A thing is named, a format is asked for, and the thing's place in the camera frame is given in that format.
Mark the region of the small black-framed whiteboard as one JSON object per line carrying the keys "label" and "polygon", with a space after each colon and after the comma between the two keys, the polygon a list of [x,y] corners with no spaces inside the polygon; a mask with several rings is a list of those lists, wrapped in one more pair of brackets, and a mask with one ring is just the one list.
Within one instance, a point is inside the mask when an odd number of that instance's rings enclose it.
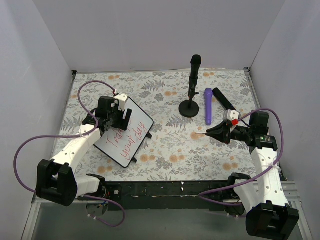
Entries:
{"label": "small black-framed whiteboard", "polygon": [[131,98],[125,107],[132,110],[127,130],[112,127],[94,144],[123,168],[136,161],[135,155],[145,138],[152,138],[150,131],[154,125],[154,120]]}

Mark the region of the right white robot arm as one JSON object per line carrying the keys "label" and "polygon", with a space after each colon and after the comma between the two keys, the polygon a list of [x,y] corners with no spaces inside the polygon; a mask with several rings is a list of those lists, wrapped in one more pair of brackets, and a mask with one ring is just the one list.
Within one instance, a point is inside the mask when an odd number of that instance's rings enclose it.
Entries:
{"label": "right white robot arm", "polygon": [[240,126],[240,114],[228,109],[223,121],[206,131],[205,135],[229,144],[231,140],[244,142],[249,147],[256,176],[233,173],[226,186],[227,195],[239,198],[246,211],[245,226],[250,236],[287,240],[299,220],[297,209],[291,208],[282,187],[278,162],[283,148],[268,134],[269,114],[254,110],[249,126]]}

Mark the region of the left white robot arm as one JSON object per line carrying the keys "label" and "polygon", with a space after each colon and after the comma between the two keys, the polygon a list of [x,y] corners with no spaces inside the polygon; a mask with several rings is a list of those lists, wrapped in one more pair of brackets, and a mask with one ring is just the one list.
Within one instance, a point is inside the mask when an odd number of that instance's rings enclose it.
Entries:
{"label": "left white robot arm", "polygon": [[110,129],[126,131],[132,110],[126,108],[129,97],[119,93],[102,96],[97,108],[89,111],[82,121],[78,136],[72,139],[51,160],[43,159],[37,166],[36,195],[63,206],[86,194],[95,200],[106,196],[105,178],[87,174],[76,178],[75,170],[90,148]]}

